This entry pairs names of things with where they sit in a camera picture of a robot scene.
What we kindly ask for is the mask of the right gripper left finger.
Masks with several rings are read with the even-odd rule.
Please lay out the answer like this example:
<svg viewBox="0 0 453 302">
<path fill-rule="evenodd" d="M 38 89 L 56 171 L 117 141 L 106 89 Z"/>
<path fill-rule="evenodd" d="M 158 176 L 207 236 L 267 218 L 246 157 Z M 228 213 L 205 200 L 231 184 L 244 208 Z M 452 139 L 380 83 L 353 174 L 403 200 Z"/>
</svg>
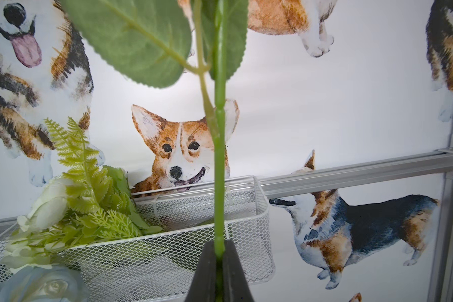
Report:
<svg viewBox="0 0 453 302">
<path fill-rule="evenodd" d="M 205 243 L 185 302 L 216 300 L 216 255 L 214 241 Z"/>
</svg>

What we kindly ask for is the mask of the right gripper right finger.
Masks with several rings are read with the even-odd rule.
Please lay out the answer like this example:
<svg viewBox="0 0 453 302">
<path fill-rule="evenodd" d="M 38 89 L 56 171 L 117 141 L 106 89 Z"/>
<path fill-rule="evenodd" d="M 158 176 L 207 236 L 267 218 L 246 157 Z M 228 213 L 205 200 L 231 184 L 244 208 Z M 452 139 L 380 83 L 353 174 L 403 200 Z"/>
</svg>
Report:
<svg viewBox="0 0 453 302">
<path fill-rule="evenodd" d="M 235 244 L 232 240 L 225 240 L 225 252 L 222 262 L 223 301 L 254 302 Z"/>
</svg>

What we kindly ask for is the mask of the pink rose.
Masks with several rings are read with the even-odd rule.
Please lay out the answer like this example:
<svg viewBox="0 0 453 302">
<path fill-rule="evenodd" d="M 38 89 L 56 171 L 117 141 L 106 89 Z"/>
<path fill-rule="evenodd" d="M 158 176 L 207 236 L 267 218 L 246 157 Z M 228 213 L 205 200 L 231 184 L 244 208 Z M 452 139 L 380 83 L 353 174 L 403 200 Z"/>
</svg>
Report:
<svg viewBox="0 0 453 302">
<path fill-rule="evenodd" d="M 225 252 L 226 82 L 244 56 L 247 1 L 63 1 L 73 25 L 109 65 L 153 88 L 175 84 L 185 70 L 200 80 L 214 145 L 216 300 L 223 301 Z"/>
</svg>

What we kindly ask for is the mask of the green white artificial bouquet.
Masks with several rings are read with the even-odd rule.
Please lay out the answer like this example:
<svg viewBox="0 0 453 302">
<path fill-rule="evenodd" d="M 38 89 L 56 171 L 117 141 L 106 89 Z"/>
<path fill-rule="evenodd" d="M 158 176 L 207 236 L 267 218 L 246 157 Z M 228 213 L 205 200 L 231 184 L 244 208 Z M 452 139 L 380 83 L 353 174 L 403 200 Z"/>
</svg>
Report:
<svg viewBox="0 0 453 302">
<path fill-rule="evenodd" d="M 12 273 L 26 266 L 50 269 L 63 250 L 163 231 L 139 214 L 125 171 L 98 164 L 99 152 L 78 123 L 69 118 L 63 127 L 47 118 L 45 125 L 68 170 L 50 180 L 29 214 L 17 218 L 1 264 Z"/>
</svg>

